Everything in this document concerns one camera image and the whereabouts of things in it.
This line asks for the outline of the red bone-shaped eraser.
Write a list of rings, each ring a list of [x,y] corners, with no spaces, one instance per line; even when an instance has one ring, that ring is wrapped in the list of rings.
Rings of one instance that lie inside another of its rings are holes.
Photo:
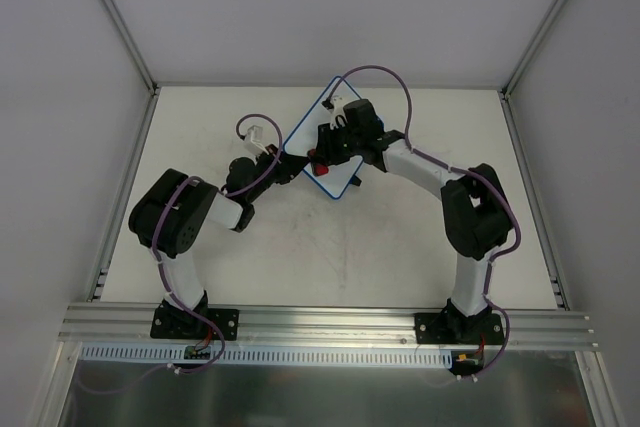
[[[314,163],[311,167],[312,173],[315,177],[321,177],[329,173],[329,167],[326,165]]]

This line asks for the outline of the blue-framed whiteboard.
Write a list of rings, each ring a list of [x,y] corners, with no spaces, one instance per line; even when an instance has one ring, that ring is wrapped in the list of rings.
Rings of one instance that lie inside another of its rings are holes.
[[[284,141],[284,151],[294,156],[303,156],[317,145],[317,126],[329,123],[332,113],[321,105],[329,96],[332,89],[338,84],[339,77],[334,77],[324,88],[322,93],[311,104],[309,109],[302,115],[295,127],[288,134]],[[339,200],[347,188],[351,185],[351,180],[358,174],[364,165],[361,156],[352,157],[344,164],[331,166],[328,172],[321,176],[315,176],[310,164],[304,167],[302,173],[313,182],[324,194],[333,200]]]

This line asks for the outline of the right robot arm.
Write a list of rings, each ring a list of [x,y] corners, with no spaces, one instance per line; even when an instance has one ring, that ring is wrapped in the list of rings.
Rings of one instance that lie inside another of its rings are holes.
[[[385,129],[367,99],[341,105],[333,97],[321,105],[331,118],[317,127],[316,146],[308,152],[313,175],[326,175],[359,156],[441,202],[446,238],[457,253],[456,276],[450,298],[426,330],[446,342],[472,341],[492,314],[487,299],[491,264],[516,228],[496,171],[486,163],[460,169],[417,150],[407,134]]]

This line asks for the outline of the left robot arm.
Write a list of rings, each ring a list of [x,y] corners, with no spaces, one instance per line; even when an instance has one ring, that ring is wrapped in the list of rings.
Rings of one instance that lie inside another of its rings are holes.
[[[196,272],[192,247],[205,223],[242,232],[251,222],[253,203],[273,185],[297,177],[309,159],[262,153],[233,160],[218,188],[169,169],[132,209],[128,228],[158,264],[164,299],[154,311],[150,337],[162,340],[237,338],[239,312],[213,308]]]

